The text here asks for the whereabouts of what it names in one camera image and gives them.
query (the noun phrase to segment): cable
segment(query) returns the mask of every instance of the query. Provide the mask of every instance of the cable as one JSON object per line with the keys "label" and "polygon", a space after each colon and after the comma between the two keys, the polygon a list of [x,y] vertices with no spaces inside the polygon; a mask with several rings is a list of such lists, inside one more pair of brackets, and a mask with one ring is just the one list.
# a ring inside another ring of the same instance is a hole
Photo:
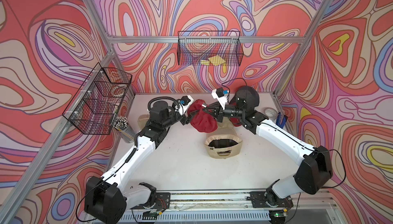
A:
{"label": "cable", "polygon": [[[180,103],[178,103],[178,104],[179,104],[178,107],[179,107],[179,106],[182,107],[182,113],[183,113],[183,115],[184,115],[184,108],[183,108],[183,105],[180,104]],[[176,121],[180,121],[180,120],[182,119],[183,115],[180,115],[179,119],[176,119]]]}
{"label": "cable", "polygon": [[147,109],[150,111],[150,109],[151,109],[151,107],[150,107],[151,104],[152,104],[153,102],[158,101],[158,100],[161,100],[161,99],[167,99],[167,100],[173,101],[173,102],[177,105],[177,107],[180,107],[179,102],[178,102],[176,99],[174,99],[174,98],[172,98],[172,97],[168,97],[168,96],[161,96],[161,97],[157,97],[157,98],[151,99],[151,100],[149,101],[149,103],[147,104]]}
{"label": "cable", "polygon": [[162,199],[160,199],[160,198],[157,198],[160,202],[161,202],[161,204],[162,204],[162,208],[165,210],[165,209],[167,209],[167,204],[164,202],[164,200],[162,200]]}
{"label": "cable", "polygon": [[225,81],[225,82],[223,82],[221,85],[222,85],[223,87],[226,87],[226,88],[228,89],[229,93],[231,93],[230,88],[227,87],[227,86],[225,86],[224,84],[225,84],[225,83],[228,83],[228,82],[230,82],[230,81],[233,81],[233,80],[240,80],[240,79],[242,79],[242,80],[244,81],[245,85],[248,87],[246,80],[245,80],[244,78],[242,78],[242,77],[233,78],[233,79],[231,79],[231,80]]}
{"label": "cable", "polygon": [[76,216],[76,219],[78,219],[78,221],[80,221],[80,222],[89,222],[89,221],[97,220],[97,218],[94,218],[94,219],[91,219],[91,220],[86,220],[86,221],[83,221],[83,220],[79,219],[79,217],[78,217],[78,209],[79,209],[79,206],[81,205],[82,201],[85,199],[85,197],[86,197],[91,191],[93,191],[96,187],[98,187],[98,186],[101,185],[102,183],[104,183],[104,182],[106,182],[107,180],[109,180],[112,176],[114,176],[114,174],[112,174],[110,177],[108,177],[106,180],[104,180],[104,181],[101,182],[100,184],[98,184],[98,185],[96,185],[95,187],[91,188],[90,191],[87,192],[87,193],[85,194],[85,196],[81,199],[81,201],[79,201],[78,205],[76,206],[76,210],[75,210],[75,216]]}
{"label": "cable", "polygon": [[[253,198],[253,197],[246,197],[246,199],[247,199],[247,200],[254,200],[254,201],[258,201],[258,202],[263,202],[263,203],[266,202],[266,200],[258,200],[258,199]],[[284,205],[284,208],[286,208],[286,209],[291,209],[291,204],[288,202],[288,199],[286,199],[286,198],[282,198],[282,199],[285,199],[285,200],[287,201],[287,203],[289,204],[289,207],[286,207],[286,206],[285,206],[285,202],[282,202],[282,204]]]}
{"label": "cable", "polygon": [[79,217],[78,217],[78,209],[79,209],[79,206],[81,205],[83,199],[85,199],[85,197],[86,197],[91,191],[93,191],[96,187],[100,186],[101,184],[103,184],[104,182],[106,182],[107,180],[109,180],[112,176],[116,175],[116,173],[117,173],[126,163],[128,163],[128,162],[130,161],[130,159],[132,158],[132,156],[133,156],[133,155],[135,154],[135,152],[137,151],[137,147],[138,147],[138,136],[139,136],[139,135],[140,135],[140,132],[137,133],[137,134],[134,136],[135,148],[132,150],[132,152],[131,152],[130,155],[127,157],[127,159],[124,161],[124,163],[123,163],[118,169],[116,169],[115,173],[113,173],[110,177],[108,177],[106,180],[104,180],[104,181],[101,182],[100,184],[98,184],[98,185],[96,185],[95,187],[91,188],[90,191],[87,192],[87,193],[85,194],[85,196],[81,199],[81,201],[79,201],[79,203],[78,203],[78,205],[77,205],[77,207],[76,207],[76,210],[75,210],[75,216],[76,216],[76,219],[78,219],[78,221],[80,221],[80,222],[89,222],[89,221],[94,221],[94,220],[97,219],[97,218],[94,218],[94,219],[87,220],[87,221],[83,221],[83,220],[79,219]]}
{"label": "cable", "polygon": [[299,193],[299,198],[297,199],[297,204],[296,204],[296,209],[295,209],[295,213],[294,213],[294,215],[291,217],[291,219],[289,219],[287,222],[285,222],[285,223],[288,223],[288,222],[290,222],[292,219],[293,219],[293,217],[295,217],[295,215],[296,215],[296,212],[297,212],[297,207],[299,207],[299,200],[300,200],[300,195],[301,195],[302,193]]}
{"label": "cable", "polygon": [[136,221],[136,223],[139,224],[139,222],[135,219],[134,211],[132,209],[131,209],[131,213],[132,213],[132,216],[134,217],[134,220]]}
{"label": "cable", "polygon": [[342,183],[344,183],[344,181],[345,181],[346,178],[347,178],[347,171],[346,171],[346,169],[345,169],[345,164],[344,164],[343,157],[342,157],[341,154],[338,152],[338,150],[336,150],[336,149],[330,149],[330,150],[327,150],[327,151],[325,151],[325,152],[320,152],[320,151],[317,151],[317,150],[311,150],[310,148],[307,148],[307,147],[303,146],[302,144],[300,144],[299,142],[297,142],[296,140],[294,140],[293,138],[291,138],[290,136],[288,136],[286,133],[283,133],[281,130],[278,130],[277,128],[273,127],[272,125],[267,124],[267,123],[263,123],[263,124],[269,125],[270,127],[276,129],[277,131],[281,132],[282,134],[284,134],[285,136],[287,136],[288,138],[290,138],[291,140],[293,140],[294,142],[296,142],[298,145],[300,145],[300,146],[302,146],[303,148],[305,148],[305,149],[307,149],[307,150],[310,150],[310,151],[312,151],[312,152],[316,152],[316,153],[325,153],[325,152],[336,151],[336,152],[338,153],[338,155],[340,156],[341,162],[342,162],[342,164],[343,164],[343,168],[344,168],[344,178],[343,178],[343,180],[342,180],[339,184],[337,184],[337,185],[335,185],[335,186],[333,186],[333,187],[321,187],[321,188],[335,188],[335,187],[338,187],[339,185],[341,185]]}
{"label": "cable", "polygon": [[221,85],[223,85],[223,84],[225,84],[225,83],[228,83],[228,82],[230,82],[230,81],[233,81],[233,80],[240,80],[240,79],[242,79],[242,80],[244,81],[244,83],[246,84],[246,86],[248,86],[246,80],[245,80],[244,78],[242,78],[242,77],[233,78],[233,79],[231,79],[231,80],[225,81],[225,82],[223,82]]}
{"label": "cable", "polygon": [[339,185],[344,183],[345,179],[347,178],[347,171],[345,169],[343,157],[341,156],[341,154],[336,149],[331,149],[331,150],[328,150],[328,151],[332,151],[332,150],[336,151],[338,153],[338,155],[340,156],[340,158],[341,158],[341,162],[342,162],[343,168],[344,168],[344,178],[343,178],[343,180],[339,184],[335,185],[334,187],[322,187],[322,188],[335,188],[335,187],[338,187]]}

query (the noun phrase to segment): metal bar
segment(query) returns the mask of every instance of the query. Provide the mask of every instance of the metal bar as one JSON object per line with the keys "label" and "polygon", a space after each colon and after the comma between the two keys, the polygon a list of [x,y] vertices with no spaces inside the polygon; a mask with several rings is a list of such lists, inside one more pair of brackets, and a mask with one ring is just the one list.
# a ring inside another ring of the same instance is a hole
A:
{"label": "metal bar", "polygon": [[124,70],[123,65],[121,64],[115,50],[113,49],[113,46],[111,45],[111,43],[108,40],[108,33],[105,29],[104,24],[102,23],[101,17],[98,13],[98,10],[96,8],[96,4],[94,3],[94,0],[82,0],[82,1],[86,5],[86,9],[89,12],[91,20],[96,25],[98,33],[99,33],[101,40],[104,43],[107,51],[115,54],[113,59],[114,59],[114,63],[115,63],[116,68]]}
{"label": "metal bar", "polygon": [[[231,38],[230,36],[215,36],[217,38]],[[112,44],[116,43],[177,43],[177,36],[108,36]],[[241,43],[303,43],[302,36],[240,36]]]}
{"label": "metal bar", "polygon": [[322,0],[319,8],[317,9],[314,17],[311,20],[310,25],[308,26],[303,43],[300,45],[299,49],[296,51],[296,53],[294,54],[290,63],[288,64],[287,68],[285,69],[284,73],[282,74],[280,81],[278,82],[278,84],[276,85],[276,88],[274,89],[274,92],[273,92],[274,94],[279,93],[284,88],[288,77],[290,77],[292,75],[296,65],[301,60],[301,57],[302,57],[304,51],[307,49],[307,45],[311,41],[312,36],[314,35],[315,31],[317,30],[318,25],[322,21],[324,15],[326,14],[326,12],[329,9],[329,6],[332,4],[332,2],[333,2],[333,0]]}
{"label": "metal bar", "polygon": [[332,224],[347,224],[346,219],[343,218],[341,215],[340,209],[338,208],[326,209],[326,212]]}
{"label": "metal bar", "polygon": [[[273,100],[274,104],[276,105],[277,110],[278,110],[279,112],[281,112],[281,114],[284,115],[284,114],[285,114],[285,113],[284,113],[284,109],[282,108],[280,102],[278,101],[277,95],[276,95],[276,94],[271,94],[271,96],[272,96],[272,100]],[[285,123],[284,126],[285,126],[285,128],[286,128],[286,130],[287,130],[288,133],[290,133],[290,134],[292,134],[293,136],[296,137],[296,135],[294,134],[292,128],[288,125],[287,122]]]}
{"label": "metal bar", "polygon": [[9,193],[4,204],[1,206],[0,223],[12,223],[14,216],[29,195],[34,184],[37,182],[70,127],[71,123],[62,117],[45,144],[38,151],[37,156],[35,156],[20,180]]}

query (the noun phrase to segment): metal rod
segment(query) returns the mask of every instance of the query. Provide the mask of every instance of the metal rod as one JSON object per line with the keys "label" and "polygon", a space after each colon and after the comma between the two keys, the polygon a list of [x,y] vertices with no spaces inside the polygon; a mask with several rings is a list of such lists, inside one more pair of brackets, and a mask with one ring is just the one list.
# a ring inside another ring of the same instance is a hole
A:
{"label": "metal rod", "polygon": [[[107,67],[110,63],[110,59],[113,56],[113,52],[108,52],[103,58],[101,65]],[[70,106],[69,110],[74,110],[81,101],[84,91],[86,91],[94,80],[97,71],[93,71],[91,77],[86,81],[75,101]],[[55,129],[52,131],[49,138],[46,140],[42,148],[38,151],[33,161],[29,164],[29,167],[23,173],[20,180],[17,182],[12,191],[8,194],[4,200],[3,205],[0,207],[0,223],[11,224],[14,216],[17,214],[19,208],[29,195],[34,184],[37,182],[41,173],[45,169],[47,163],[52,158],[57,147],[67,134],[68,129],[71,127],[71,123],[64,117],[61,117],[59,123],[57,123]]]}
{"label": "metal rod", "polygon": [[114,60],[114,64],[115,64],[116,68],[124,70],[124,67],[120,62],[120,59],[118,58],[115,50],[113,49],[113,46],[111,45],[111,43],[108,40],[108,33],[105,29],[104,24],[102,23],[101,17],[99,16],[99,13],[98,13],[98,10],[97,10],[96,5],[94,3],[94,0],[82,0],[82,1],[86,5],[86,9],[90,15],[91,20],[96,25],[98,33],[99,33],[101,40],[104,43],[107,51],[114,54],[112,59]]}
{"label": "metal rod", "polygon": [[[230,36],[197,36],[197,39],[231,39]],[[108,36],[112,44],[116,43],[177,43],[177,36]],[[303,43],[303,36],[240,36],[241,43]]]}
{"label": "metal rod", "polygon": [[[281,106],[281,104],[280,104],[280,102],[279,102],[279,100],[277,98],[277,95],[276,94],[272,94],[272,93],[270,95],[272,96],[273,103],[276,105],[276,108],[277,108],[278,112],[281,112],[282,115],[285,115],[284,109],[282,108],[282,106]],[[288,125],[288,121],[285,123],[284,126],[287,129],[288,133],[290,133],[293,136],[297,137],[297,135],[294,134],[292,128]]]}
{"label": "metal rod", "polygon": [[324,15],[326,14],[327,10],[329,9],[330,5],[332,4],[333,0],[322,0],[320,6],[318,7],[314,17],[311,20],[308,29],[306,30],[304,42],[300,45],[299,49],[294,54],[293,58],[291,59],[290,63],[288,64],[287,68],[285,69],[284,73],[282,74],[276,88],[274,89],[274,94],[278,94],[284,88],[287,83],[287,79],[292,75],[296,65],[301,60],[301,57],[306,51],[308,44],[310,43],[312,36],[314,35],[315,31],[317,30],[318,25],[322,21]]}

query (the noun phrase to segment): yellow sponge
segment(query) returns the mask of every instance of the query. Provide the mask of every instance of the yellow sponge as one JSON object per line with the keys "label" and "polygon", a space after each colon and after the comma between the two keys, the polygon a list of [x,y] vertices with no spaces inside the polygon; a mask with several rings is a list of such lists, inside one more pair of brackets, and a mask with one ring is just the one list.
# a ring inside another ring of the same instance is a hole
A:
{"label": "yellow sponge", "polygon": [[224,60],[223,58],[221,58],[219,55],[210,57],[210,58],[209,58],[209,61],[210,61],[213,65],[225,64],[225,60]]}
{"label": "yellow sponge", "polygon": [[203,60],[203,59],[201,59],[201,60],[200,60],[200,64],[203,64],[203,65],[210,65],[210,62],[209,62],[209,60]]}

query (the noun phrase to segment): black cable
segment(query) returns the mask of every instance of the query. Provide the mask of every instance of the black cable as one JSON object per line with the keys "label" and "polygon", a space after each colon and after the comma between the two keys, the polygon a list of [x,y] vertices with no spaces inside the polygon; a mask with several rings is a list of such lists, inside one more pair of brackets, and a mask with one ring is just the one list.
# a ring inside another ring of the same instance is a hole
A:
{"label": "black cable", "polygon": [[139,222],[135,219],[134,212],[132,209],[131,209],[131,213],[132,213],[132,216],[134,217],[134,220],[136,221],[136,223],[139,224]]}
{"label": "black cable", "polygon": [[224,84],[225,84],[225,83],[228,83],[228,82],[231,82],[231,81],[233,81],[233,80],[240,80],[240,79],[242,79],[242,80],[244,81],[245,85],[248,87],[246,80],[245,80],[244,78],[242,78],[242,77],[233,78],[233,79],[231,79],[231,80],[225,81],[225,82],[223,82],[221,85],[222,85],[223,87],[226,87],[226,88],[228,89],[229,93],[231,93],[231,90],[229,89],[229,87],[225,86]]}
{"label": "black cable", "polygon": [[94,221],[94,220],[96,220],[97,218],[94,218],[94,219],[91,219],[91,220],[87,220],[87,221],[83,221],[83,220],[81,220],[81,219],[79,219],[79,217],[78,217],[78,209],[79,209],[79,206],[81,205],[81,203],[82,203],[82,201],[85,199],[85,197],[91,192],[91,191],[93,191],[96,187],[98,187],[99,185],[101,185],[102,183],[104,183],[104,182],[106,182],[107,180],[109,180],[112,176],[114,176],[126,163],[128,163],[129,161],[130,161],[130,159],[132,158],[132,156],[135,154],[135,152],[137,151],[137,147],[138,147],[138,136],[140,135],[140,132],[139,133],[137,133],[135,136],[134,136],[134,144],[135,144],[135,148],[132,150],[132,152],[130,153],[130,155],[127,157],[127,159],[124,161],[124,163],[120,166],[120,168],[118,168],[116,171],[115,171],[115,173],[113,173],[110,177],[108,177],[106,180],[104,180],[103,182],[101,182],[100,184],[98,184],[98,185],[96,185],[95,187],[93,187],[93,188],[91,188],[91,190],[89,191],[89,192],[87,192],[86,194],[85,194],[85,196],[81,199],[81,201],[79,201],[79,203],[78,203],[78,205],[77,205],[77,207],[76,207],[76,210],[75,210],[75,216],[76,216],[76,219],[78,219],[78,221],[80,221],[80,222],[89,222],[89,221]]}
{"label": "black cable", "polygon": [[343,180],[342,180],[339,184],[335,185],[334,187],[322,187],[322,188],[335,188],[335,187],[338,187],[339,185],[341,185],[342,183],[344,183],[345,179],[347,178],[347,171],[346,171],[346,169],[345,169],[343,157],[342,157],[341,154],[338,152],[338,150],[336,150],[336,149],[331,149],[331,150],[329,150],[329,151],[332,151],[332,150],[336,151],[336,152],[338,153],[338,155],[340,156],[340,158],[341,158],[341,162],[342,162],[343,168],[344,168],[344,178],[343,178]]}
{"label": "black cable", "polygon": [[296,212],[297,212],[297,207],[299,207],[299,200],[300,200],[300,195],[301,195],[302,193],[299,193],[299,198],[297,199],[297,204],[296,204],[296,209],[295,209],[295,213],[294,213],[294,215],[291,217],[291,219],[289,219],[288,221],[286,221],[285,223],[288,223],[288,222],[290,222],[292,219],[293,219],[293,217],[295,217],[295,215],[296,215]]}
{"label": "black cable", "polygon": [[341,185],[342,183],[344,183],[344,181],[345,181],[346,178],[347,178],[347,171],[346,171],[346,169],[345,169],[345,164],[344,164],[343,157],[342,157],[341,154],[338,152],[338,150],[336,150],[336,149],[330,149],[330,150],[327,150],[327,151],[325,151],[325,152],[320,152],[320,151],[317,151],[317,150],[311,150],[310,148],[307,148],[307,147],[303,146],[302,144],[300,144],[299,142],[297,142],[296,140],[294,140],[293,138],[291,138],[290,136],[288,136],[286,133],[283,133],[282,131],[278,130],[277,128],[273,127],[272,125],[267,124],[267,123],[263,123],[263,124],[269,125],[270,127],[276,129],[277,131],[281,132],[282,134],[284,134],[285,136],[287,136],[288,138],[290,138],[291,140],[293,140],[294,142],[296,142],[298,145],[300,145],[300,146],[302,146],[303,148],[305,148],[305,149],[307,149],[307,150],[310,150],[310,151],[312,151],[312,152],[316,152],[316,153],[325,153],[325,152],[336,151],[336,152],[338,153],[338,155],[340,156],[341,162],[342,162],[342,164],[343,164],[343,168],[344,168],[344,178],[343,178],[343,180],[342,180],[339,184],[335,185],[334,187],[321,187],[321,188],[335,188],[335,187],[338,187],[339,185]]}
{"label": "black cable", "polygon": [[233,79],[231,79],[231,80],[225,81],[225,82],[223,82],[221,85],[223,85],[223,84],[225,84],[225,83],[228,83],[228,82],[230,82],[230,81],[233,81],[233,80],[240,80],[240,79],[242,79],[242,80],[244,81],[244,83],[246,84],[246,86],[248,86],[246,80],[245,80],[244,78],[242,78],[242,77],[233,78]]}
{"label": "black cable", "polygon": [[157,98],[151,99],[151,100],[149,101],[149,103],[147,104],[147,109],[150,111],[150,109],[151,109],[151,107],[150,107],[151,104],[152,104],[153,102],[158,101],[158,100],[161,100],[161,99],[167,99],[167,100],[173,101],[173,102],[177,105],[177,107],[180,108],[179,102],[178,102],[176,99],[174,99],[174,98],[172,98],[172,97],[168,97],[168,96],[161,96],[161,97],[157,97]]}
{"label": "black cable", "polygon": [[[265,203],[265,202],[266,202],[266,200],[258,200],[258,199],[253,198],[253,197],[246,197],[246,199],[247,199],[247,200],[254,200],[254,201],[258,201],[258,202],[262,202],[262,203]],[[286,206],[285,206],[285,202],[284,202],[284,201],[282,202],[282,204],[284,205],[284,208],[286,208],[287,210],[290,210],[290,209],[291,209],[290,204],[289,204],[289,207],[286,207]]]}

